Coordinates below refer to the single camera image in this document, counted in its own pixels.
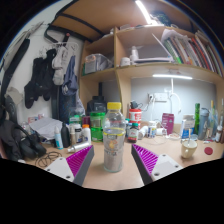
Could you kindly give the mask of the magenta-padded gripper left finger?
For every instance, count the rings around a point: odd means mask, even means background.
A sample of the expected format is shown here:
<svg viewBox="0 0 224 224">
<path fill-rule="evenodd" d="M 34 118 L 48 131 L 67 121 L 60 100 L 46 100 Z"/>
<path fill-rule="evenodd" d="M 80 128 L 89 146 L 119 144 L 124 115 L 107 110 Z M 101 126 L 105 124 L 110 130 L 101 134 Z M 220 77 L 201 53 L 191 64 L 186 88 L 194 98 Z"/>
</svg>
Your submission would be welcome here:
<svg viewBox="0 0 224 224">
<path fill-rule="evenodd" d="M 94 147 L 88 146 L 67 158 L 57 158 L 46 171 L 82 186 L 93 157 Z"/>
</svg>

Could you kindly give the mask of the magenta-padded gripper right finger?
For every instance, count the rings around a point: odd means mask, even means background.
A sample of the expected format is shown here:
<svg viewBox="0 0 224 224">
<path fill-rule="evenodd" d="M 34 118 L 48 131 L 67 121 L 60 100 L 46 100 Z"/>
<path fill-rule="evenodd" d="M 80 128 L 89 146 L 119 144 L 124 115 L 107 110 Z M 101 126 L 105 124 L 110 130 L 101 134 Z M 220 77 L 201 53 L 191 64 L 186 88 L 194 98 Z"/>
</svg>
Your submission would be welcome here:
<svg viewBox="0 0 224 224">
<path fill-rule="evenodd" d="M 132 145 L 131 154 L 145 185 L 182 169 L 182 166 L 167 154 L 157 155 L 136 144 Z"/>
</svg>

